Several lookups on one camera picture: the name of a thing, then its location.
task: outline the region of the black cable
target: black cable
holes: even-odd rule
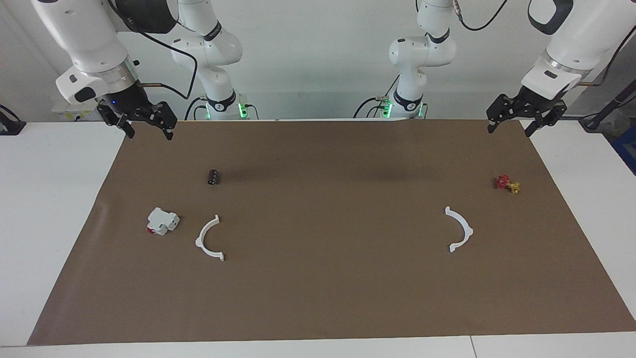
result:
[[[621,108],[621,107],[623,107],[623,106],[626,106],[626,105],[630,104],[630,102],[632,102],[634,99],[636,99],[636,96],[633,96],[631,99],[629,99],[629,100],[627,100],[627,101],[625,101],[625,102],[621,103],[618,107],[616,107],[616,109]],[[577,118],[576,120],[583,120],[583,119],[586,119],[586,118],[590,118],[590,117],[597,116],[597,115],[599,115],[599,114],[600,114],[600,112],[592,113],[592,114],[589,114],[589,115],[586,115],[586,116],[583,116],[583,117],[579,117],[579,118]]]
[[[253,104],[246,104],[245,105],[246,108],[254,108],[254,111],[256,112],[256,119],[257,120],[261,120],[261,117],[258,116],[258,108],[253,105]]]
[[[389,92],[391,92],[391,90],[393,89],[393,86],[396,85],[396,83],[398,82],[398,79],[399,79],[399,75],[397,75],[396,79],[391,84],[391,87],[389,87],[389,89],[387,90],[387,93],[384,94],[384,97],[387,97],[389,95]],[[375,113],[373,114],[373,118],[375,118],[375,116],[377,115],[378,115],[378,110],[376,110]]]
[[[203,109],[205,109],[205,110],[207,111],[207,107],[206,107],[206,106],[197,106],[197,107],[195,108],[195,112],[194,112],[194,118],[195,118],[195,120],[197,120],[197,110],[198,110],[198,109],[201,109],[201,108],[203,108]]]
[[[605,82],[605,79],[607,79],[607,75],[609,75],[609,69],[614,64],[614,60],[616,60],[618,53],[623,49],[623,47],[625,46],[625,43],[627,43],[627,40],[630,39],[634,31],[636,31],[636,26],[632,28],[632,30],[627,34],[627,36],[625,36],[625,38],[621,41],[621,44],[618,45],[618,47],[616,48],[616,51],[614,51],[614,55],[612,55],[612,59],[609,60],[609,63],[607,64],[607,67],[605,68],[605,73],[603,74],[603,78],[601,78],[600,83],[593,83],[591,85],[592,87],[598,87],[602,85],[603,82]]]
[[[357,117],[358,113],[360,113],[360,111],[362,110],[364,105],[366,105],[369,102],[373,102],[373,101],[377,101],[377,99],[375,99],[375,97],[371,97],[371,98],[367,99],[366,101],[362,102],[362,104],[360,104],[360,107],[358,107],[358,109],[356,110],[356,113],[354,114],[354,116],[352,118],[356,118]]]
[[[123,23],[126,25],[126,27],[128,27],[131,31],[134,32],[138,32],[139,34],[141,34],[142,36],[144,36],[145,38],[149,39],[150,41],[161,45],[165,48],[168,48],[170,50],[173,50],[175,52],[178,52],[182,55],[188,56],[189,58],[191,58],[194,62],[195,62],[195,67],[194,67],[194,71],[192,72],[192,79],[190,81],[190,87],[188,89],[188,94],[184,95],[183,93],[179,92],[178,90],[168,86],[168,85],[164,85],[163,83],[159,83],[161,85],[161,87],[165,88],[165,89],[169,89],[172,92],[178,94],[180,97],[182,97],[183,99],[189,99],[190,95],[192,94],[192,88],[194,88],[195,86],[195,80],[197,79],[197,70],[198,70],[198,61],[197,58],[192,56],[191,54],[189,54],[188,52],[182,51],[178,48],[174,48],[166,43],[163,43],[159,40],[157,40],[156,38],[146,34],[144,31],[141,31],[137,28],[137,26],[134,24],[133,20],[130,18],[127,18],[125,16],[123,16],[123,14],[115,7],[115,5],[113,4],[113,0],[108,0],[108,4],[110,5],[111,9],[113,9],[113,11],[115,12],[115,14],[117,16],[119,16],[119,18],[123,21]]]
[[[461,24],[468,30],[470,31],[481,31],[484,30],[486,27],[488,27],[499,15],[499,13],[501,12],[501,10],[504,8],[504,6],[506,5],[506,3],[508,2],[508,0],[504,0],[503,3],[501,3],[501,5],[499,6],[499,9],[497,9],[497,12],[495,12],[495,15],[492,15],[492,18],[484,25],[481,27],[470,27],[468,25],[466,25],[466,23],[464,22],[464,17],[462,16],[461,13],[459,13],[457,15],[457,17],[459,18],[459,22],[461,22]]]
[[[0,104],[0,108],[4,109],[6,113],[9,113],[10,115],[14,116],[15,119],[17,119],[18,121],[20,120],[20,117],[18,117],[12,110],[10,110],[9,108],[3,106]]]
[[[188,120],[188,117],[190,116],[190,111],[192,110],[192,107],[194,107],[197,101],[203,101],[203,99],[199,97],[199,98],[195,98],[194,100],[192,100],[192,102],[190,102],[190,105],[188,106],[188,110],[186,111],[186,116],[185,118],[183,118],[183,120]]]
[[[375,113],[378,113],[378,110],[381,110],[382,108],[384,108],[384,106],[376,106],[376,107],[372,107],[369,110],[369,113],[366,114],[366,118],[369,118],[369,116],[371,115],[371,111],[375,110]]]

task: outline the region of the white circuit breaker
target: white circuit breaker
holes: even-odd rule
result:
[[[167,213],[161,208],[155,208],[148,216],[148,232],[157,235],[166,235],[168,231],[173,231],[178,223],[179,217],[175,213]]]

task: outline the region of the green led light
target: green led light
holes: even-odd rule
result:
[[[247,118],[247,108],[245,108],[245,105],[242,103],[238,104],[238,110],[240,112],[240,117],[241,118]]]
[[[392,109],[393,109],[393,103],[389,102],[389,104],[384,107],[384,112],[382,112],[382,116],[384,118],[390,118]]]

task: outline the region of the white table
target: white table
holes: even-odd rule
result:
[[[0,137],[0,357],[636,357],[636,333],[20,347],[122,139],[100,123],[29,124],[20,136]],[[636,176],[576,122],[532,141],[636,317]]]

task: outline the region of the white wall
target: white wall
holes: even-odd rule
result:
[[[0,103],[21,119],[52,121],[57,73],[0,0]]]
[[[27,0],[0,0],[22,23],[58,72],[70,66]],[[465,21],[486,22],[501,0],[463,0]],[[421,36],[414,1],[384,0],[213,0],[224,27],[244,46],[240,63],[227,67],[237,90],[257,105],[261,118],[346,118],[364,99],[382,95],[397,69],[389,62],[394,39]],[[510,1],[499,18],[481,32],[452,21],[459,51],[455,61],[427,70],[425,102],[429,118],[485,118],[500,94],[515,95],[520,80],[542,54],[548,37],[527,20],[528,1]],[[172,41],[183,29],[157,36]],[[185,90],[189,74],[167,49],[138,34],[120,39],[144,82],[163,82]],[[185,101],[162,89],[149,89],[153,101],[166,100],[176,113]],[[197,84],[196,94],[203,94]]]

